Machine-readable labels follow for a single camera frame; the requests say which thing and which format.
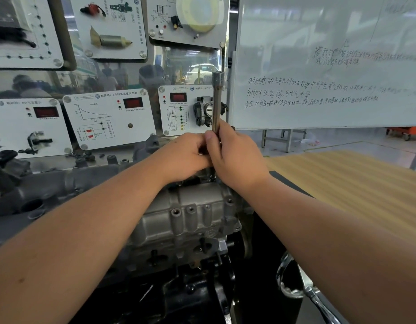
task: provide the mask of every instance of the wooden surface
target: wooden surface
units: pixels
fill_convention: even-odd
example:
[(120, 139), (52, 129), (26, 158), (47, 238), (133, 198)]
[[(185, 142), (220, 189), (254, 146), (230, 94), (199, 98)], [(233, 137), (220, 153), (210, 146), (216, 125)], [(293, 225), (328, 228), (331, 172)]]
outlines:
[(416, 243), (416, 172), (357, 152), (306, 152), (266, 158), (316, 199), (364, 217)]

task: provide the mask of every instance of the hand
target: hand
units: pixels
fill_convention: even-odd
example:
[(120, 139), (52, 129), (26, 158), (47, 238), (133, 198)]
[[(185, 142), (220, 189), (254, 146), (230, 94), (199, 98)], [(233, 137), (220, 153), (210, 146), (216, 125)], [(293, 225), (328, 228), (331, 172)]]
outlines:
[(208, 155), (200, 155), (205, 146), (203, 134), (185, 133), (154, 152), (146, 161), (159, 173), (164, 185), (188, 179), (198, 171), (211, 167)]
[(244, 196), (270, 174), (259, 148), (250, 136), (237, 133), (225, 121), (220, 121), (220, 140), (213, 131), (205, 132), (207, 149), (219, 178)]

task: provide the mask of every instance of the car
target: car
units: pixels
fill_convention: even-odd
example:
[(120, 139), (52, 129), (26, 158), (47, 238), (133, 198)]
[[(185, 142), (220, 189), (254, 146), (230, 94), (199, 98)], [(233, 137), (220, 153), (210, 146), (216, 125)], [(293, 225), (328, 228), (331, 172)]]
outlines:
[(192, 65), (185, 76), (187, 84), (202, 84), (207, 79), (212, 79), (212, 73), (217, 72), (218, 68), (211, 63), (200, 63)]

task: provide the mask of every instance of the red digital display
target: red digital display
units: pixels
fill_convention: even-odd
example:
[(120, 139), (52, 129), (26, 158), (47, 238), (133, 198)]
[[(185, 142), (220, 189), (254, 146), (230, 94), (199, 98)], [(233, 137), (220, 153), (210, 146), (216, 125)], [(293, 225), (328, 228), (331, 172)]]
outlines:
[(171, 93), (170, 102), (187, 102), (187, 93)]
[(126, 109), (140, 108), (144, 106), (141, 97), (132, 97), (131, 99), (124, 99), (123, 101)]
[(34, 107), (34, 112), (37, 118), (59, 117), (56, 107)]

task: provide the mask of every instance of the forearm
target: forearm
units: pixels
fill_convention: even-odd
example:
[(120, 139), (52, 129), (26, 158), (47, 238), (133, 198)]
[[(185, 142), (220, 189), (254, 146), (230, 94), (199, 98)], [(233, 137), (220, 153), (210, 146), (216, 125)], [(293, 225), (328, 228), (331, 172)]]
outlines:
[(274, 178), (243, 197), (349, 321), (416, 322), (416, 246)]
[(0, 323), (71, 319), (162, 188), (153, 166), (130, 167), (0, 247)]

